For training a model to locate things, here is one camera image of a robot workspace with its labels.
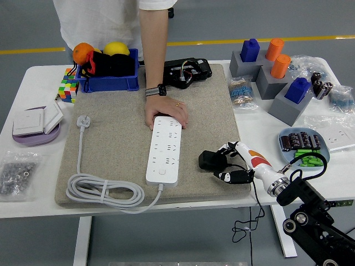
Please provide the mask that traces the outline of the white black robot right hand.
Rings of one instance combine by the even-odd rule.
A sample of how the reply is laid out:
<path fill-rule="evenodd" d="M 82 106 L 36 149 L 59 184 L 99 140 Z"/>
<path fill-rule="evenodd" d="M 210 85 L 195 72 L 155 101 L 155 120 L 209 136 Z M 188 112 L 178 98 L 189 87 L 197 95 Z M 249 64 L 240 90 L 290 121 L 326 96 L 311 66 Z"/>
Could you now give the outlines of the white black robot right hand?
<path fill-rule="evenodd" d="M 281 183 L 287 178 L 284 174 L 273 169 L 271 164 L 258 152 L 249 148 L 241 141 L 228 142 L 217 150 L 218 154 L 240 155 L 246 162 L 248 167 L 254 170 L 254 177 L 263 182 L 264 189 L 270 196 L 277 196 L 277 189 L 281 187 Z"/>

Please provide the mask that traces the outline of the person's left hand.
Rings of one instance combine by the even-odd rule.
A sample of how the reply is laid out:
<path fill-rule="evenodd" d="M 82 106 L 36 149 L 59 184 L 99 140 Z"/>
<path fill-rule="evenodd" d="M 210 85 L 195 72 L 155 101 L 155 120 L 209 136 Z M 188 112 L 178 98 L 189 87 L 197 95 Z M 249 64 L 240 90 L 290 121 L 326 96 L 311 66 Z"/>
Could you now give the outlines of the person's left hand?
<path fill-rule="evenodd" d="M 174 117 L 183 129 L 187 127 L 189 122 L 189 114 L 185 103 L 168 96 L 152 95 L 146 97 L 145 122 L 150 130 L 153 130 L 155 116 L 159 114 Z"/>

